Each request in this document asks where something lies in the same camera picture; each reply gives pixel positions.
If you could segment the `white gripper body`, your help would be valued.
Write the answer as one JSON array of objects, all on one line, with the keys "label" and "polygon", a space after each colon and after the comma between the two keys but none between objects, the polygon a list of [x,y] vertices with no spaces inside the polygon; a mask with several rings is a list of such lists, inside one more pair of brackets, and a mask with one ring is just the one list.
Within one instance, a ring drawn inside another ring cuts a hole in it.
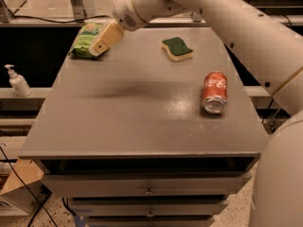
[{"label": "white gripper body", "polygon": [[147,25],[144,19],[147,0],[113,0],[113,16],[120,25],[129,31],[136,31]]}]

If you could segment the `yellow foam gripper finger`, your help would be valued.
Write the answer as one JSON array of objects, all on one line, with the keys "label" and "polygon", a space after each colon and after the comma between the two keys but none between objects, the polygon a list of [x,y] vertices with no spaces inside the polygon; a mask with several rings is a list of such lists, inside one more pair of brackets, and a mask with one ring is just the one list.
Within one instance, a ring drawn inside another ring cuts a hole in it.
[{"label": "yellow foam gripper finger", "polygon": [[123,27],[117,22],[105,23],[100,29],[97,37],[88,48],[89,53],[98,57],[110,47],[117,44],[124,36]]}]

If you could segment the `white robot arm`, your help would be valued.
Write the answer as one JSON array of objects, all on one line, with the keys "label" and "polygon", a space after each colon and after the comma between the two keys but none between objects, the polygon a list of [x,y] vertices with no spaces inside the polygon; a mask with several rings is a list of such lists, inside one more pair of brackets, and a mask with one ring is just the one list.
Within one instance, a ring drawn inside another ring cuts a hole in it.
[{"label": "white robot arm", "polygon": [[89,50],[100,55],[125,30],[193,10],[289,115],[261,154],[249,227],[303,227],[303,37],[242,0],[115,0],[114,25]]}]

